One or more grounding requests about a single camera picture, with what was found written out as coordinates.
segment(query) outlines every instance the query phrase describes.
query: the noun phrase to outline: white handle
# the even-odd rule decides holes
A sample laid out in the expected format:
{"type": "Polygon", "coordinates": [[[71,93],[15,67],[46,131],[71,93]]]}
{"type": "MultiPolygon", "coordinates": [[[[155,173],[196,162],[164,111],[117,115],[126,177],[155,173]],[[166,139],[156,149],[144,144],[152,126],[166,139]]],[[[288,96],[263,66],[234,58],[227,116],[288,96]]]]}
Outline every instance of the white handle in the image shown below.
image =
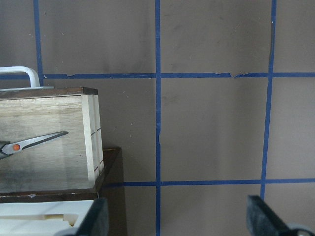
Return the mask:
{"type": "Polygon", "coordinates": [[[31,88],[39,87],[39,78],[35,70],[25,66],[0,67],[0,74],[11,74],[25,72],[30,77],[31,88]]]}

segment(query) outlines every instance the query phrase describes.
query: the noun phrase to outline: dark wood edge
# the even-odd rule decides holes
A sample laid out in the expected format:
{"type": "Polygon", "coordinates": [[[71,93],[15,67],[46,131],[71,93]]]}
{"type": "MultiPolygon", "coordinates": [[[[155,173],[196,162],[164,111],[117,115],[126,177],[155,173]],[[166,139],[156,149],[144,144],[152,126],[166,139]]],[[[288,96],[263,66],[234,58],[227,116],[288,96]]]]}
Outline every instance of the dark wood edge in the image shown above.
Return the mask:
{"type": "Polygon", "coordinates": [[[105,179],[120,152],[120,147],[103,150],[104,170],[97,178],[93,188],[0,193],[0,203],[53,202],[96,199],[98,198],[98,193],[104,186],[105,179]]]}
{"type": "Polygon", "coordinates": [[[23,98],[75,96],[82,94],[98,95],[97,89],[87,87],[77,88],[39,88],[13,91],[0,91],[0,100],[14,100],[23,98]]]}

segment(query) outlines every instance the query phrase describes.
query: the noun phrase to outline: black scissors handle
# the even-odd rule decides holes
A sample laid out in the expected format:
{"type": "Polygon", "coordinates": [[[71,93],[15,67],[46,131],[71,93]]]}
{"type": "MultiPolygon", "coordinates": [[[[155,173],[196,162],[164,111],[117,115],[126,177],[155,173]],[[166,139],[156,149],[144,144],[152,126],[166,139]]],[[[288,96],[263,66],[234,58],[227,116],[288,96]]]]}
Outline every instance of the black scissors handle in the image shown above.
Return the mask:
{"type": "Polygon", "coordinates": [[[7,144],[10,144],[10,142],[3,142],[3,141],[0,141],[0,160],[6,158],[6,157],[8,157],[8,156],[10,156],[10,155],[5,154],[5,153],[3,153],[3,152],[1,151],[2,148],[3,148],[5,145],[7,145],[7,144]]]}

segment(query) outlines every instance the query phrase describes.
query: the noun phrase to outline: vertical blue tape strip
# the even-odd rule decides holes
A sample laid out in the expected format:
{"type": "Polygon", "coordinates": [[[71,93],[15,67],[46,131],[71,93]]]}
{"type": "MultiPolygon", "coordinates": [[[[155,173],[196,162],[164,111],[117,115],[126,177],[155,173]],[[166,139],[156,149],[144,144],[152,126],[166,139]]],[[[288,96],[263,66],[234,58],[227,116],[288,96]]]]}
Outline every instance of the vertical blue tape strip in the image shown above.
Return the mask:
{"type": "Polygon", "coordinates": [[[36,41],[36,58],[37,58],[37,73],[40,86],[44,85],[43,65],[41,61],[41,45],[40,45],[40,28],[39,28],[39,3],[38,0],[33,0],[34,8],[34,27],[36,41]]]}
{"type": "Polygon", "coordinates": [[[276,38],[276,12],[277,0],[272,0],[271,3],[271,50],[268,68],[268,87],[267,87],[267,103],[266,103],[266,120],[265,120],[265,134],[264,147],[262,155],[262,169],[261,169],[261,186],[260,197],[265,198],[266,174],[267,174],[267,159],[268,159],[268,142],[269,142],[269,128],[270,128],[270,114],[271,114],[271,100],[272,100],[272,78],[274,72],[274,55],[275,55],[275,38],[276,38]]]}
{"type": "Polygon", "coordinates": [[[161,47],[160,47],[160,0],[155,1],[156,14],[156,236],[160,236],[161,225],[161,47]]]}

